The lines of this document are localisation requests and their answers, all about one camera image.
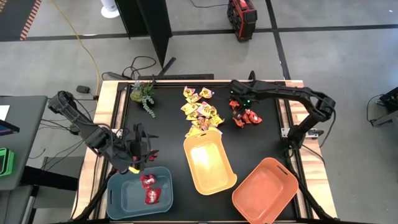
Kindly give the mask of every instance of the black tabletop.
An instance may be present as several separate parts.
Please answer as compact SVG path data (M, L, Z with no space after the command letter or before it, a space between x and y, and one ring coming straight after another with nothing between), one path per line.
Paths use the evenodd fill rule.
M142 123L148 133L158 135L151 141L152 148L159 150L151 167L164 166L172 174L174 203L166 213L128 218L140 221L240 221L244 217L232 203L232 192L267 157L281 159L282 140L277 103L273 99L261 101L253 110L263 118L258 125L237 127L232 120L232 111L228 105L229 88L211 88L215 95L206 100L216 107L224 124L219 129L223 132L222 142L233 172L238 176L234 187L213 195L202 195L195 189L187 158L183 149L184 135L192 125L180 108L186 103L183 88L156 88L154 90L156 119L142 109L135 101L130 101L125 128L132 129L134 123ZM278 220L294 220L294 205L290 202L279 215Z
M0 97L0 105L10 105L6 121L20 129L17 134L0 136L0 147L15 153L12 174L0 177L0 190L19 185L46 103L46 96Z

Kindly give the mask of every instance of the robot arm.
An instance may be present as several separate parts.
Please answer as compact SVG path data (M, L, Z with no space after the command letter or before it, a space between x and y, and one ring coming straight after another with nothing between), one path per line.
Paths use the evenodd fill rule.
M233 111L235 119L241 119L245 109L250 109L252 103L266 98L281 98L302 103L309 115L299 125L291 127L287 139L292 148L300 148L305 134L317 123L329 120L335 110L334 100L308 87L286 87L262 81L253 81L245 85L237 80L232 80L230 87L231 99L239 103ZM316 98L317 102L313 104L311 98Z
M157 138L145 132L142 124L134 125L135 138L125 141L110 130L106 124L95 124L81 113L76 106L73 95L66 91L58 92L50 101L48 108L54 113L62 114L79 131L85 144L97 155L104 156L121 173L130 167L144 169L147 159L157 151L150 150L149 138Z

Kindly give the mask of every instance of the wooden table frame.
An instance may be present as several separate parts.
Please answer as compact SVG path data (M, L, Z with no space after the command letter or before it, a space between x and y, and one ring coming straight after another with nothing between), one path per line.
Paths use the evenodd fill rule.
M300 80L264 80L267 82L285 82L286 86L296 86L303 87L303 81ZM158 83L176 83L176 82L230 82L230 80L164 80L157 81ZM97 104L97 109L94 117L94 123L104 123L108 125L112 125L112 117L114 109L118 111L116 119L113 121L114 128L120 128L121 120L123 115L123 107L124 107L124 99L126 96L126 91L122 91L120 94L120 102L116 103L116 94L118 90L119 81L105 81L101 87L101 94L99 95L99 100ZM285 102L283 100L279 100L280 112L282 114L282 120L284 127L289 127L289 108L286 110ZM307 110L304 106L297 101L289 101L290 110L291 110L291 118L294 124L301 123L308 115ZM309 148L313 149L315 152L321 155L321 151L319 148L318 140L306 139L304 140L304 144ZM313 155L310 151L302 148L300 150L300 158L302 161L302 167L305 174L305 180L307 183L307 188L315 198L315 200L323 207L323 209L331 216L336 217L336 210L333 203L333 198L331 196L331 191L329 187L328 177L326 176L326 170L323 165L323 162L315 155ZM98 190L98 186L101 178L101 168L103 166L104 158L98 158L97 165L96 163L96 155L91 149L87 149L85 154L85 160L83 163L83 167L80 174L79 179L79 194L78 194L78 203L74 218L79 216L79 214L83 211L83 209L89 204L90 198L94 196L94 194ZM297 160L293 157L292 164L297 171ZM298 206L300 209L300 214L302 218L306 218L307 214L305 211L305 201L301 192L297 193L298 198ZM102 198L99 215L98 218L104 218L106 215L106 192Z

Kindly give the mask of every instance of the concrete floor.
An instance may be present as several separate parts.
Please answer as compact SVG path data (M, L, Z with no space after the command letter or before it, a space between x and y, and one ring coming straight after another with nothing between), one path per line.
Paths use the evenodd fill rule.
M226 0L196 0L197 5ZM98 0L57 0L79 34L123 33L120 18L104 19ZM270 28L265 1L254 0L260 28ZM398 24L397 1L373 0L272 0L278 27L359 26ZM167 0L172 30L229 29L225 7L194 8L189 0ZM43 0L28 36L72 35L66 22ZM398 218L398 151L396 133L389 125L372 128L366 121L366 103L398 84L398 29L280 33L292 79L323 91L336 100L337 120L322 149L338 216L342 220L395 223ZM149 38L84 40L100 72L121 70L138 55L155 57ZM0 42L0 95L47 95L57 90L75 93L77 85L96 88L95 68L75 40ZM254 34L238 43L233 34L175 36L169 42L167 59L176 57L168 74L214 73L216 79L282 79L274 36ZM141 60L137 66L150 62ZM158 73L159 65L143 74ZM89 98L79 95L78 98ZM95 103L84 101L88 110ZM382 108L370 105L376 118ZM63 119L45 112L46 119ZM318 125L327 129L330 122ZM54 156L78 137L65 131L42 129L29 160L39 167L44 156ZM85 148L73 156L83 156ZM69 218L70 208L40 210L35 223Z

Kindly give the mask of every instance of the metal clamp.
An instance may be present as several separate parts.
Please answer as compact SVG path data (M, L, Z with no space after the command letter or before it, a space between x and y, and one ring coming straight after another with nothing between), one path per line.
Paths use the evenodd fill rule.
M287 133L289 133L290 128L281 128L280 133L282 134L282 138L287 138ZM318 139L319 136L323 134L322 130L318 130L316 128L310 129L307 133L305 133L305 138Z

